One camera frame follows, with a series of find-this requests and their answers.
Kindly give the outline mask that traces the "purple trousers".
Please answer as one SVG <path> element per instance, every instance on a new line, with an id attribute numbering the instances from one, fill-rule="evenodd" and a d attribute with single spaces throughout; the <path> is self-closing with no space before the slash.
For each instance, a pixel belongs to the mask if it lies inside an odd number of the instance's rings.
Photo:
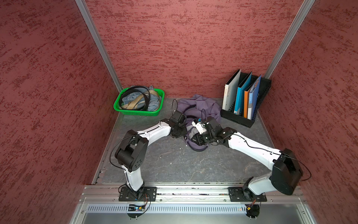
<path id="1" fill-rule="evenodd" d="M 177 110 L 183 113 L 186 107 L 194 104 L 196 104 L 196 108 L 199 110 L 199 116 L 202 115 L 201 119 L 205 119 L 206 117 L 213 117 L 218 123 L 221 121 L 220 112 L 222 107 L 214 99 L 198 94 L 195 94 L 193 97 L 188 99 L 180 99 L 178 101 Z"/>

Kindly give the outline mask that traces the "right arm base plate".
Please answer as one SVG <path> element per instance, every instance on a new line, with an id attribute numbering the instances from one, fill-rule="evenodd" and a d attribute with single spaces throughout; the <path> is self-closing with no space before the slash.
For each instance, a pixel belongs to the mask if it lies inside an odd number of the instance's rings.
<path id="1" fill-rule="evenodd" d="M 263 193 L 255 195 L 250 190 L 244 190 L 242 187 L 228 187 L 228 194 L 231 202 L 267 202 L 267 198 Z"/>

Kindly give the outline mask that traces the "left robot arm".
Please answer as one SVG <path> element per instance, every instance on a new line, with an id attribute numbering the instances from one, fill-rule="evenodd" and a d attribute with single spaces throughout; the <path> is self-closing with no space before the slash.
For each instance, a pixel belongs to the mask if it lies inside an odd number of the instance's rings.
<path id="1" fill-rule="evenodd" d="M 115 158 L 124 170 L 127 188 L 138 192 L 144 186 L 140 167 L 145 160 L 148 146 L 163 137 L 179 138 L 186 133 L 184 121 L 170 119 L 163 119 L 142 131 L 129 130 L 119 146 L 115 147 Z"/>

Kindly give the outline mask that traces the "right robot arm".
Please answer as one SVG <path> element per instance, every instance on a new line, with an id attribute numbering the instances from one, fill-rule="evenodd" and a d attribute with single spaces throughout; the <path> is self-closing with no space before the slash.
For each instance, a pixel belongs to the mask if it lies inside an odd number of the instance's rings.
<path id="1" fill-rule="evenodd" d="M 247 200 L 257 196 L 279 191 L 285 195 L 292 195 L 303 176 L 303 170 L 294 153 L 289 150 L 279 150 L 265 146 L 247 138 L 232 128 L 216 129 L 196 128 L 189 129 L 187 140 L 196 146 L 205 146 L 217 143 L 228 148 L 240 151 L 266 166 L 270 172 L 259 177 L 250 177 L 242 187 L 243 195 Z"/>

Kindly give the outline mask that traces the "green plastic basket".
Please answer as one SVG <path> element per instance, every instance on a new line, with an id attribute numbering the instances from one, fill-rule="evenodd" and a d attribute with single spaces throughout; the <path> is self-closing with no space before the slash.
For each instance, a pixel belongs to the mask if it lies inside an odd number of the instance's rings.
<path id="1" fill-rule="evenodd" d="M 123 94 L 128 88 L 123 89 L 119 93 L 119 95 L 113 105 L 114 110 L 117 112 L 121 112 L 124 115 L 158 116 L 162 107 L 163 107 L 165 92 L 162 89 L 155 89 L 155 88 L 153 88 L 153 86 L 150 86 L 148 88 L 150 89 L 151 99 L 150 99 L 150 103 L 149 103 L 147 111 L 122 110 L 119 107 L 118 103 L 119 103 L 121 94 Z M 140 93 L 135 92 L 135 93 L 128 95 L 127 97 L 124 97 L 123 105 L 127 106 L 127 104 L 129 104 L 133 100 L 136 100 L 135 102 L 137 102 L 139 100 L 140 95 L 141 95 Z M 145 103 L 145 100 L 141 99 L 136 107 L 140 108 L 144 105 L 144 103 Z"/>

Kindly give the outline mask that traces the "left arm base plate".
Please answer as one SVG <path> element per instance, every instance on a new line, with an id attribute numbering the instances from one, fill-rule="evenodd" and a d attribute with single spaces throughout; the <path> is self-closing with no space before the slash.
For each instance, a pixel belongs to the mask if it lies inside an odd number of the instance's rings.
<path id="1" fill-rule="evenodd" d="M 157 187 L 141 187 L 138 191 L 134 191 L 127 186 L 121 187 L 119 190 L 118 200 L 120 202 L 155 202 L 157 196 Z"/>

